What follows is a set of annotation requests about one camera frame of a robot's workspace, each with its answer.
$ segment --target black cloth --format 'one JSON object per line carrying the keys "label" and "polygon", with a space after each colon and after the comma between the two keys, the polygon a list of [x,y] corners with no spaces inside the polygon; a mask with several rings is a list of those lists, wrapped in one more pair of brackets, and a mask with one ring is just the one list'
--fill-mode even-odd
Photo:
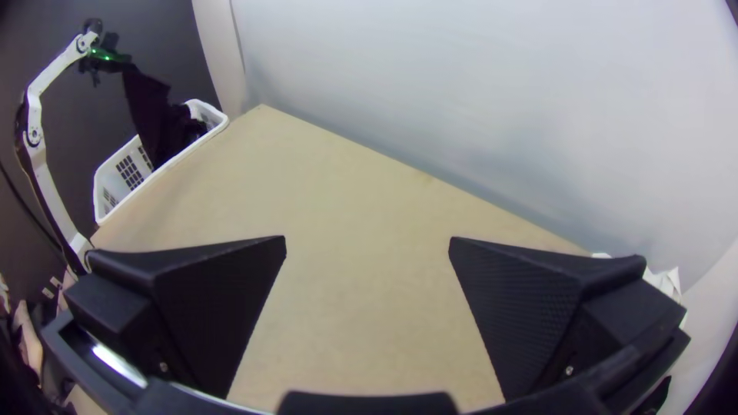
{"label": "black cloth", "polygon": [[190,116],[187,105],[169,104],[169,85],[135,66],[122,73],[133,124],[155,170],[208,132],[205,123]]}

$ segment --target dark wall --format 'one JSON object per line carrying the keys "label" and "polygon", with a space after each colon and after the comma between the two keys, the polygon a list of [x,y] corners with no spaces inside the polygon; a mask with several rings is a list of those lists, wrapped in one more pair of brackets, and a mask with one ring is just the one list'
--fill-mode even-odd
{"label": "dark wall", "polygon": [[[15,109],[28,83],[89,17],[120,35],[118,50],[133,55],[141,71],[172,86],[173,102],[199,98],[219,107],[189,0],[0,0],[0,161],[39,217],[12,150]],[[88,237],[95,231],[95,170],[136,134],[121,76],[100,76],[93,88],[89,75],[70,68],[42,96],[48,165],[71,219]],[[62,268],[0,178],[0,272],[11,295],[40,298]]]}

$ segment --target white wall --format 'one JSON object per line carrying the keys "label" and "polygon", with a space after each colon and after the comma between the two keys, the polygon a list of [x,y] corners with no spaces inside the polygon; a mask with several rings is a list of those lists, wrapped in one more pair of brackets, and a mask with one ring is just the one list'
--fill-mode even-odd
{"label": "white wall", "polygon": [[671,370],[665,415],[684,413],[713,372],[738,321],[738,240],[707,274],[684,294],[692,337]]}
{"label": "white wall", "polygon": [[231,2],[192,0],[192,9],[221,109],[236,118],[250,108]]}
{"label": "white wall", "polygon": [[693,339],[663,413],[686,409],[738,319],[738,29],[722,0],[193,3],[229,115],[264,102],[593,251],[680,265]]}

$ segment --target white laundry basket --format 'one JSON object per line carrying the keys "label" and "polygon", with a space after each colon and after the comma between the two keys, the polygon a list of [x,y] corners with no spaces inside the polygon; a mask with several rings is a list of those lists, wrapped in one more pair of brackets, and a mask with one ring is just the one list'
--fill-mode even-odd
{"label": "white laundry basket", "polygon": [[203,121],[208,126],[208,133],[170,158],[153,174],[151,162],[137,135],[116,151],[95,172],[92,201],[98,225],[102,225],[118,207],[133,198],[147,183],[164,174],[228,125],[228,116],[210,104],[198,99],[191,99],[185,104],[190,108],[190,115],[193,118]]}

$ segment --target beige mat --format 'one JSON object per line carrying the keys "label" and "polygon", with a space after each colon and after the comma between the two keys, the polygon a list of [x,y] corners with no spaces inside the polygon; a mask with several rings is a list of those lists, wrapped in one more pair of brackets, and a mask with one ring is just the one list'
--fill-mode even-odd
{"label": "beige mat", "polygon": [[142,189],[92,240],[109,250],[151,251],[272,234],[286,237],[287,260],[228,396],[269,411],[291,389],[445,390],[462,411],[503,403],[448,260],[449,238],[585,254],[266,106]]}

